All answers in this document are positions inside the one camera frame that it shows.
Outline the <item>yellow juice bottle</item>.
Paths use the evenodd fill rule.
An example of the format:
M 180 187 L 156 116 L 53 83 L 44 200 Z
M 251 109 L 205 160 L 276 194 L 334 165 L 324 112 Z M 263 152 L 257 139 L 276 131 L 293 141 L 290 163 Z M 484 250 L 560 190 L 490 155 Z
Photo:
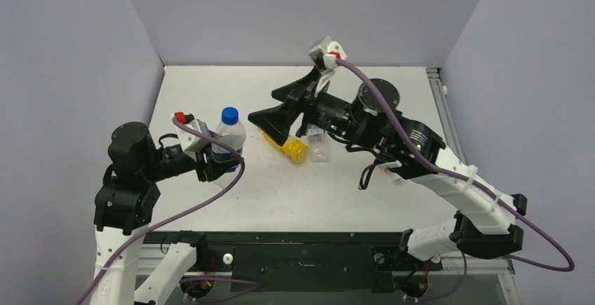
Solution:
M 258 131 L 271 147 L 284 154 L 292 162 L 302 164 L 307 160 L 309 147 L 299 138 L 290 135 L 283 145 L 279 145 L 265 131 L 260 128 L 258 128 Z

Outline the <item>Pepsi bottle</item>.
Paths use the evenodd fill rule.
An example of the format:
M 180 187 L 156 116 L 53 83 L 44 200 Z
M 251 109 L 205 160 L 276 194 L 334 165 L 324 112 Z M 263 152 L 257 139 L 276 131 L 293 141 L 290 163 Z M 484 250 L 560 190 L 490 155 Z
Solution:
M 244 142 L 246 141 L 246 129 L 243 126 L 243 123 L 240 121 L 235 125 L 229 126 L 220 122 L 217 128 L 215 129 L 215 134 L 217 140 L 224 142 L 228 146 L 234 148 L 237 153 L 242 154 Z M 230 153 L 229 151 L 224 151 L 224 148 L 221 146 L 214 147 L 215 153 L 217 154 L 225 154 Z M 233 179 L 236 177 L 239 167 L 237 168 L 236 172 L 234 173 Z M 214 182 L 220 188 L 225 188 L 230 182 Z

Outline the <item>blue Pepsi bottle cap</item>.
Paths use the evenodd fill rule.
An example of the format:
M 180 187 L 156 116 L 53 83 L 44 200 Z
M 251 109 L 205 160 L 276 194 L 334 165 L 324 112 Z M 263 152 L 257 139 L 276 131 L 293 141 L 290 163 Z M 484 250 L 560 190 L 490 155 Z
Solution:
M 239 112 L 235 107 L 225 107 L 221 112 L 221 121 L 229 126 L 239 122 Z

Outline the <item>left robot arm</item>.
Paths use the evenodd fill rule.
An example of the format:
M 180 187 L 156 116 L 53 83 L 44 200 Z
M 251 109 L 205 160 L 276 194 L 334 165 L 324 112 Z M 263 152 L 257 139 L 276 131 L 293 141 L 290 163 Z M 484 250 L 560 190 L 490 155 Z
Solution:
M 80 302 L 163 304 L 188 269 L 207 265 L 210 252 L 205 234 L 179 231 L 149 278 L 136 283 L 145 236 L 161 227 L 152 222 L 161 194 L 158 183 L 188 172 L 195 172 L 201 182 L 213 182 L 233 167 L 246 168 L 241 153 L 202 122 L 184 117 L 175 127 L 179 140 L 197 139 L 197 146 L 157 147 L 149 128 L 138 121 L 112 132 L 111 163 L 95 197 L 94 278 Z

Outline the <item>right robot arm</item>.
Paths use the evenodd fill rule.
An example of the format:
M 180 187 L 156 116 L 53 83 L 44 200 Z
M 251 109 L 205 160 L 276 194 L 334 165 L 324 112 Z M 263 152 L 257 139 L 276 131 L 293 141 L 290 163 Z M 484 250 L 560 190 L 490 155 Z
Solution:
M 349 152 L 365 151 L 375 165 L 433 191 L 456 212 L 446 221 L 402 233 L 397 262 L 413 268 L 442 254 L 459 251 L 479 259 L 518 252 L 524 232 L 516 218 L 526 212 L 520 194 L 488 192 L 475 168 L 463 164 L 429 126 L 406 118 L 397 109 L 400 95 L 383 79 L 366 79 L 348 102 L 329 94 L 316 70 L 273 90 L 278 105 L 252 112 L 248 120 L 283 144 L 295 120 L 298 135 L 316 126 L 341 141 Z

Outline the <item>clear water bottle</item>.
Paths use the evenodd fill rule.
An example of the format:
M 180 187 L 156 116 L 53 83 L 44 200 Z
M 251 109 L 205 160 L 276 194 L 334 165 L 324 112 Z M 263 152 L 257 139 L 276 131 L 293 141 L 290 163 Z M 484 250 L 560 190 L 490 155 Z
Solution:
M 328 136 L 322 128 L 310 125 L 306 134 L 309 159 L 312 163 L 325 163 L 330 160 Z

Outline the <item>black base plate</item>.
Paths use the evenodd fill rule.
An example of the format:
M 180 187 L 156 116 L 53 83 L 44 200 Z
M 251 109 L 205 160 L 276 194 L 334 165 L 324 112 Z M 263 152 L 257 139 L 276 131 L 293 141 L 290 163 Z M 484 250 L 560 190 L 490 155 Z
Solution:
M 394 277 L 442 270 L 402 252 L 400 240 L 399 232 L 208 231 L 186 274 L 253 281 L 261 292 L 389 292 Z

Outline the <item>aluminium frame rail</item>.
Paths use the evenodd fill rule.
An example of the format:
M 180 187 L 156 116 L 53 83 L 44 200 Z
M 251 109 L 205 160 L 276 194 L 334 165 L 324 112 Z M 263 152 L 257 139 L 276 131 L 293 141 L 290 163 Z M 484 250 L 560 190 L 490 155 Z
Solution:
M 418 180 L 435 194 L 429 221 L 415 237 L 412 250 L 423 260 L 456 251 L 475 259 L 499 259 L 522 245 L 522 232 L 507 211 L 514 199 L 479 177 L 464 156 L 450 113 L 444 84 L 437 68 L 425 70 L 446 148 L 435 165 L 439 172 Z

